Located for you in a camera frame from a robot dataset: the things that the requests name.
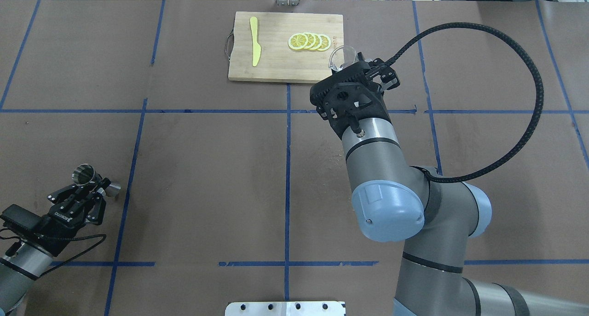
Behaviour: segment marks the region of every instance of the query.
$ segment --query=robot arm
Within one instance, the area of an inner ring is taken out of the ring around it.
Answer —
[[[50,194],[53,204],[43,216],[31,213],[18,205],[11,205],[0,215],[4,230],[10,230],[17,239],[0,258],[0,316],[14,310],[32,284],[40,277],[72,261],[106,238],[93,235],[76,238],[86,224],[103,222],[106,196],[116,196],[118,184],[102,178],[90,165],[80,165],[73,173],[75,184]],[[47,270],[48,266],[71,241],[101,238],[89,249]]]
[[[391,65],[421,37],[454,27],[496,35],[520,55],[537,87],[528,129],[504,157],[470,175],[446,178],[433,168],[410,167],[383,101],[385,89],[399,86]],[[375,77],[381,83],[373,81]],[[379,242],[404,240],[395,295],[395,316],[586,316],[589,306],[543,297],[499,284],[462,277],[467,239],[484,232],[491,203],[482,190],[464,181],[507,162],[531,137],[543,104],[536,66],[503,33],[484,25],[450,23],[428,29],[393,58],[358,62],[334,72],[311,88],[311,103],[340,137],[352,188],[352,205],[362,233]]]

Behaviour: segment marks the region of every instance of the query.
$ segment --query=wooden cutting board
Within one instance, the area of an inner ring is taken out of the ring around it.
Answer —
[[[261,57],[252,66],[250,17],[258,19]],[[332,47],[325,52],[295,51],[288,40],[294,33],[322,33],[330,36]],[[235,13],[234,44],[229,62],[229,80],[274,83],[316,83],[329,77],[329,56],[343,45],[343,16],[282,12]]]

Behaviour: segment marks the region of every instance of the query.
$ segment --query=blue joint cap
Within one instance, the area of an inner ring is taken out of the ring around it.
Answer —
[[[399,300],[394,299],[393,301],[393,316],[417,316],[411,310],[409,310],[406,306],[399,302]]]
[[[489,200],[489,197],[486,196],[486,194],[480,188],[478,188],[477,186],[473,186],[471,184],[464,184],[475,197],[475,201],[477,202],[477,208],[479,211],[479,220],[477,228],[475,229],[473,234],[469,236],[469,238],[474,238],[476,236],[481,235],[482,232],[484,232],[485,229],[489,226],[489,224],[491,223],[493,210],[491,208],[491,201]]]
[[[407,186],[389,180],[370,180],[352,193],[360,230],[366,238],[402,241],[423,228],[423,204]]]

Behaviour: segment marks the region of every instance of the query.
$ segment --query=lemon slice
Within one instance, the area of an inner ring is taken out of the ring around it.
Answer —
[[[317,42],[315,43],[315,46],[309,48],[309,50],[317,50],[321,47],[321,44],[323,43],[323,38],[320,37],[318,34],[313,33],[313,37],[315,37],[315,39],[317,40]]]
[[[309,41],[307,35],[304,33],[295,33],[289,38],[289,47],[292,50],[301,50],[305,48],[307,41]]]
[[[317,51],[325,52],[331,47],[331,38],[326,36],[325,34],[318,34],[318,36],[321,38],[321,46],[317,48]]]
[[[305,46],[305,49],[309,49],[311,47],[314,47],[315,44],[317,43],[317,39],[314,36],[315,33],[311,33],[311,32],[305,32],[304,35],[307,35],[307,45]]]

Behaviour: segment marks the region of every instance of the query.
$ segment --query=black wire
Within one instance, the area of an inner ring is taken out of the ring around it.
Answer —
[[[10,230],[10,229],[9,228],[3,228],[2,230],[0,230],[0,233],[1,232],[4,232],[4,231],[7,231],[7,230]],[[8,237],[0,236],[0,240],[10,240],[10,239],[18,239],[21,242],[23,241],[21,239],[21,237],[19,237],[19,236],[8,236]]]
[[[53,270],[57,270],[58,268],[61,268],[61,266],[66,265],[67,263],[70,263],[71,261],[74,261],[74,259],[79,258],[80,256],[84,255],[85,253],[91,251],[92,249],[94,249],[96,246],[100,245],[101,243],[103,243],[105,241],[105,239],[107,238],[106,234],[94,234],[94,235],[89,235],[89,236],[82,236],[80,238],[53,238],[51,236],[44,236],[44,235],[37,235],[40,238],[43,239],[49,239],[49,240],[57,240],[57,241],[82,241],[82,240],[88,240],[88,239],[94,239],[94,238],[101,238],[100,241],[98,241],[97,243],[95,243],[94,245],[88,247],[86,250],[82,251],[81,253],[78,253],[77,255],[68,258],[67,260],[61,262],[60,264],[54,266],[53,268],[47,270],[46,272],[43,272],[40,277],[45,276],[46,274],[49,274],[51,271]]]
[[[524,131],[524,135],[521,136],[520,140],[515,144],[515,146],[507,152],[507,154],[503,155],[497,161],[491,163],[487,167],[480,169],[479,171],[475,171],[473,173],[469,173],[468,175],[463,175],[459,177],[433,177],[428,171],[423,171],[425,177],[431,181],[436,183],[458,183],[458,182],[465,182],[467,180],[471,180],[474,178],[478,178],[482,175],[486,175],[491,171],[497,169],[498,167],[502,166],[503,164],[507,163],[510,159],[512,159],[530,140],[534,130],[536,130],[536,126],[538,126],[538,122],[540,120],[540,115],[542,115],[542,108],[544,103],[544,88],[542,84],[542,77],[540,76],[540,72],[538,68],[532,61],[532,58],[528,55],[528,53],[518,44],[515,40],[511,39],[505,33],[499,31],[498,29],[493,29],[490,26],[475,24],[475,23],[447,23],[438,26],[434,26],[431,29],[426,29],[425,31],[419,33],[413,39],[411,39],[407,44],[405,44],[392,58],[387,60],[385,64],[391,66],[393,63],[399,59],[404,52],[406,52],[412,45],[414,45],[417,41],[421,38],[434,33],[436,31],[441,31],[442,29],[477,29],[479,31],[487,32],[499,39],[503,40],[509,47],[511,47],[518,56],[524,61],[526,67],[530,73],[532,73],[532,78],[534,79],[534,85],[536,86],[536,104],[534,106],[534,112],[532,113],[532,118],[530,119],[530,123],[528,127]]]

